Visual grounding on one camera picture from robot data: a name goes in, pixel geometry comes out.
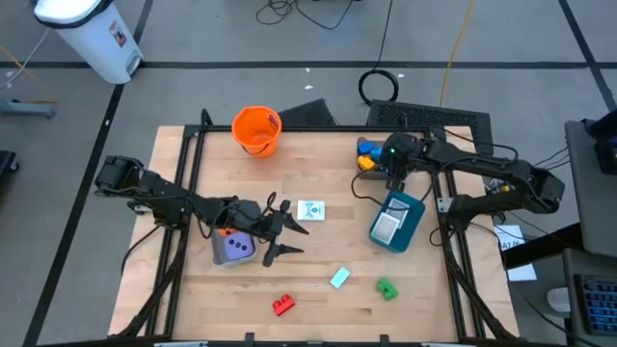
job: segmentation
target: computer keyboard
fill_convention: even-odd
[[[575,286],[587,332],[617,336],[617,278],[575,275]]]

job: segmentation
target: teal container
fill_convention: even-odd
[[[383,233],[381,231],[374,230],[381,214],[387,212],[388,206],[390,205],[392,199],[395,199],[397,204],[402,202],[409,206],[407,213],[404,218],[402,218],[402,225],[399,225],[398,229],[394,233]],[[426,206],[424,206],[423,202],[420,202],[405,193],[390,192],[386,198],[386,201],[382,205],[382,208],[379,210],[375,221],[373,221],[370,226],[370,230],[368,232],[369,238],[376,244],[388,249],[391,252],[403,253],[407,251],[425,209]],[[388,211],[387,214],[400,217],[403,213],[405,213],[405,211]]]

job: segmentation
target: wooden table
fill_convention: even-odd
[[[170,181],[174,180],[182,130],[180,126],[160,127],[150,159],[149,168]],[[466,127],[450,130],[470,138]],[[192,223],[173,338],[243,340],[246,332],[253,332],[257,340],[376,341],[379,334],[389,334],[392,341],[456,341],[443,251],[428,242],[429,232],[438,225],[433,195],[425,202],[426,212],[409,249],[392,254],[368,239],[379,206],[351,194],[350,180],[357,167],[356,139],[384,140],[388,134],[283,132],[277,152],[257,160],[246,154],[230,133],[207,133],[198,194],[237,195],[263,206],[276,191],[275,205],[282,199],[291,200],[294,214],[298,200],[324,200],[326,221],[301,222],[310,235],[284,231],[280,241],[305,253],[282,255],[270,268],[261,266],[265,245],[259,245],[260,254],[254,262],[231,268],[213,265],[211,244]],[[455,137],[448,141],[473,150],[471,143]],[[459,194],[484,194],[480,176],[457,172],[455,181]],[[429,184],[428,173],[412,173],[406,193],[419,198]],[[379,200],[387,194],[384,181],[358,180],[356,189]],[[151,216],[137,217],[132,242],[148,232],[152,222]],[[488,216],[479,216],[474,222],[493,228]],[[518,334],[496,238],[474,226],[467,237],[480,296],[503,326]],[[110,334],[124,328],[150,294],[161,240],[162,232],[128,259]],[[336,290],[330,279],[341,266],[351,271],[351,277]],[[381,277],[396,285],[398,298],[386,302],[377,292],[375,286]],[[296,307],[277,317],[272,303],[285,293],[294,298]],[[462,290],[461,297],[467,332],[473,335],[469,302]],[[166,305],[167,298],[159,310],[160,331]]]

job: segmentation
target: red lego brick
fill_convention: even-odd
[[[296,303],[293,302],[293,299],[287,294],[281,297],[281,300],[277,300],[272,304],[272,308],[274,309],[274,313],[278,316],[285,313],[288,309],[292,308]]]

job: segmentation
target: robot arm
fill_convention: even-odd
[[[564,192],[561,180],[524,160],[478,155],[441,140],[418,139],[403,133],[393,133],[386,139],[380,162],[388,173],[387,187],[391,190],[402,191],[402,182],[409,172],[436,174],[446,169],[498,178],[512,186],[508,192],[489,196],[458,195],[443,200],[440,211],[460,230],[467,229],[478,214],[520,208],[533,213],[553,213],[559,208]]]
[[[136,201],[148,207],[155,223],[162,227],[185,227],[183,216],[193,213],[199,223],[210,228],[230,227],[270,242],[262,262],[266,267],[272,265],[280,254],[302,252],[277,243],[283,227],[309,234],[287,212],[291,204],[289,200],[284,200],[278,210],[271,207],[276,197],[274,193],[263,211],[252,200],[204,198],[144,169],[144,165],[134,158],[107,156],[94,184],[99,196],[130,199],[129,205]]]

